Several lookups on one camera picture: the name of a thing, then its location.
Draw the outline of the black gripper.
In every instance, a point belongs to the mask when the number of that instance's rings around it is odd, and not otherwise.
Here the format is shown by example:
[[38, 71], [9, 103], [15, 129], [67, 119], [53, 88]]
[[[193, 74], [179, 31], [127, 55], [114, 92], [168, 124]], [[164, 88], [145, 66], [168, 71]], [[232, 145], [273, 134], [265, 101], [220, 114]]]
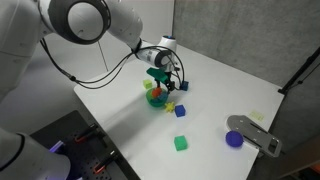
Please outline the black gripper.
[[166, 75], [168, 77], [167, 79], [167, 83], [166, 83], [166, 87], [169, 91], [173, 91], [175, 88], [175, 82], [171, 80], [171, 72], [166, 72]]

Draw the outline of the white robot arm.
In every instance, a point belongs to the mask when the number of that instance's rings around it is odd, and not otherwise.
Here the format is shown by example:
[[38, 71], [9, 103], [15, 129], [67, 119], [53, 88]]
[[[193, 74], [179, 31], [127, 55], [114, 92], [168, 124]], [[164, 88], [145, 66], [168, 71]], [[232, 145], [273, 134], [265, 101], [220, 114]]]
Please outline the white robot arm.
[[153, 45], [142, 29], [138, 13], [120, 0], [0, 0], [0, 98], [18, 86], [37, 44], [51, 33], [80, 45], [110, 33], [137, 59], [171, 73], [176, 40], [164, 36]]

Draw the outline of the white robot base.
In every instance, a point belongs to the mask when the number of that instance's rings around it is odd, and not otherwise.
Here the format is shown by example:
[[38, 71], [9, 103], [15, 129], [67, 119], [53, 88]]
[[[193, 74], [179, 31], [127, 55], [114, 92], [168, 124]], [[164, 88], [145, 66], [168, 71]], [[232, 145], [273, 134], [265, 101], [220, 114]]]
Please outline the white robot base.
[[71, 162], [23, 133], [0, 128], [0, 180], [66, 180]]

